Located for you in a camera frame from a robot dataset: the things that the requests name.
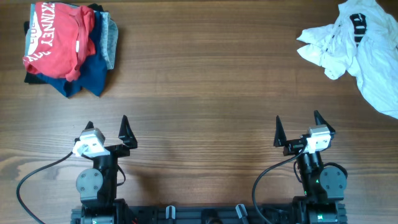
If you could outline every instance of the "folded clothes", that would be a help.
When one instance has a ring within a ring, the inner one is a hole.
[[[107,73],[106,62],[101,54],[101,28],[102,28],[102,17],[100,12],[95,13],[95,26],[93,31],[90,33],[90,39],[94,42],[96,53],[95,55],[86,58],[83,65],[80,67],[80,77],[78,80],[68,82],[65,78],[51,78],[43,74],[26,76],[30,83],[48,83],[57,89],[62,95],[66,97],[73,96],[81,90],[86,88],[87,90],[94,93],[96,96],[100,96],[105,86],[105,78]]]
[[[61,5],[66,5],[72,8],[77,8],[78,6],[74,6],[71,4],[65,4],[65,3],[55,3],[55,5],[61,4]],[[115,22],[111,20],[111,15],[108,12],[104,12],[103,8],[101,5],[97,4],[90,4],[88,6],[90,9],[94,11],[101,12],[101,17],[102,17],[102,33],[101,33],[101,54],[103,58],[106,61],[106,67],[108,70],[114,68],[114,62],[115,62],[115,56],[116,56],[116,43],[118,42],[118,27],[116,26]],[[35,12],[35,4],[30,5],[30,24],[29,27],[33,26],[33,21],[34,21],[34,12]],[[28,53],[28,49],[30,46],[30,36],[31,36],[31,30],[29,29],[27,34],[26,34],[26,42],[25,42],[25,56]]]
[[[30,44],[23,58],[26,70],[77,80],[79,67],[88,55],[95,54],[94,43],[88,37],[94,27],[93,10],[38,2],[30,23]]]

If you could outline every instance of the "wood grain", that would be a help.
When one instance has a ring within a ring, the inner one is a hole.
[[[380,4],[398,16],[396,2]],[[0,5],[0,223],[33,222],[16,200],[18,182],[71,151],[88,121],[116,144],[123,114],[139,148],[119,161],[127,181],[118,197],[130,205],[251,204],[257,175],[286,159],[272,147],[275,116],[296,138],[314,110],[338,133],[323,160],[349,172],[349,222],[397,220],[398,121],[375,111],[350,75],[329,80],[296,52],[303,29],[335,21],[337,1],[102,5],[119,27],[115,69],[100,98],[83,90],[70,99],[23,83],[29,4]],[[46,223],[68,223],[80,206],[76,176],[88,167],[72,157],[29,179],[22,198]],[[257,190],[259,202],[295,195],[303,192],[292,164]]]

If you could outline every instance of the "black cable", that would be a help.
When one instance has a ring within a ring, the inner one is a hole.
[[[117,186],[119,187],[119,186],[122,186],[122,185],[125,183],[125,181],[126,181],[126,175],[124,174],[122,168],[121,168],[119,165],[118,165],[118,170],[120,171],[120,173],[123,174],[123,178],[124,178],[124,181],[123,181],[123,182],[117,184]]]
[[[297,180],[298,180],[300,183],[302,183],[302,181],[301,181],[301,179],[299,178],[299,175],[297,174],[297,171],[296,171],[296,164],[297,164],[297,161],[294,161],[294,164],[293,164],[294,174],[296,175]]]
[[[324,167],[326,167],[326,166],[334,166],[334,167],[337,167],[337,168],[339,168],[339,169],[344,173],[344,175],[346,176],[346,178],[348,177],[348,172],[347,172],[347,170],[346,170],[344,167],[340,166],[339,164],[337,164],[337,163],[335,163],[335,162],[327,162],[327,163],[325,163],[323,166],[324,166]]]
[[[42,220],[40,220],[39,218],[37,218],[37,216],[35,216],[35,215],[29,210],[29,208],[27,208],[27,206],[25,205],[24,201],[22,201],[22,199],[21,199],[21,193],[19,192],[20,189],[21,189],[21,186],[22,186],[22,184],[25,182],[25,180],[27,180],[27,179],[28,179],[29,177],[31,177],[32,175],[34,175],[34,174],[36,174],[36,173],[38,173],[38,172],[40,172],[40,171],[42,171],[42,170],[44,170],[44,169],[47,169],[47,168],[52,167],[52,166],[54,166],[54,165],[57,165],[58,163],[64,161],[65,159],[68,159],[68,157],[70,157],[72,154],[73,154],[72,152],[69,152],[69,154],[67,154],[64,158],[62,158],[62,159],[60,159],[60,160],[58,160],[58,161],[56,161],[56,162],[53,162],[53,163],[51,163],[51,164],[49,164],[49,165],[43,166],[43,167],[41,167],[41,168],[38,168],[37,170],[34,170],[34,171],[31,172],[30,174],[28,174],[28,175],[26,175],[24,178],[22,178],[22,180],[19,182],[19,184],[18,184],[18,186],[17,186],[17,199],[18,199],[18,202],[20,203],[20,205],[22,205],[22,208],[24,208],[25,211],[26,211],[32,218],[34,218],[38,223],[40,223],[40,224],[44,224],[44,222],[43,222]]]
[[[93,158],[90,158],[90,157],[88,157],[88,156],[86,156],[86,155],[81,155],[82,157],[84,157],[84,158],[86,158],[86,159],[89,159],[89,160],[93,160]],[[125,181],[126,181],[126,175],[124,174],[124,172],[123,172],[123,170],[122,170],[122,168],[118,165],[118,170],[120,171],[120,173],[122,173],[122,175],[123,175],[123,178],[124,178],[124,181],[123,182],[121,182],[121,183],[118,183],[117,184],[117,186],[119,187],[119,186],[122,186],[124,183],[125,183]]]
[[[268,210],[273,210],[273,211],[275,211],[275,212],[277,212],[279,214],[281,214],[281,213],[290,213],[289,211],[281,210],[281,209],[278,209],[278,208],[273,208],[271,206],[270,207],[266,206],[266,207],[263,207],[263,208],[266,208]]]
[[[270,168],[264,170],[264,171],[259,175],[259,177],[257,177],[256,181],[254,182],[253,189],[252,189],[252,192],[251,192],[251,198],[252,198],[252,200],[253,200],[253,205],[254,205],[254,208],[256,209],[256,212],[259,214],[259,216],[260,216],[267,224],[272,224],[272,222],[270,222],[270,221],[260,212],[259,207],[257,206],[257,202],[256,202],[256,187],[257,187],[257,184],[259,183],[261,177],[263,177],[264,175],[266,175],[269,171],[275,169],[276,167],[282,166],[282,165],[284,165],[284,164],[286,164],[286,163],[288,163],[288,162],[292,162],[293,160],[295,160],[295,159],[297,159],[298,157],[300,157],[300,156],[303,154],[303,152],[304,152],[304,150],[302,149],[301,152],[298,153],[296,156],[291,157],[290,159],[287,159],[287,160],[285,160],[285,161],[282,161],[282,162],[280,162],[280,163],[278,163],[278,164],[275,164],[275,165],[271,166]]]

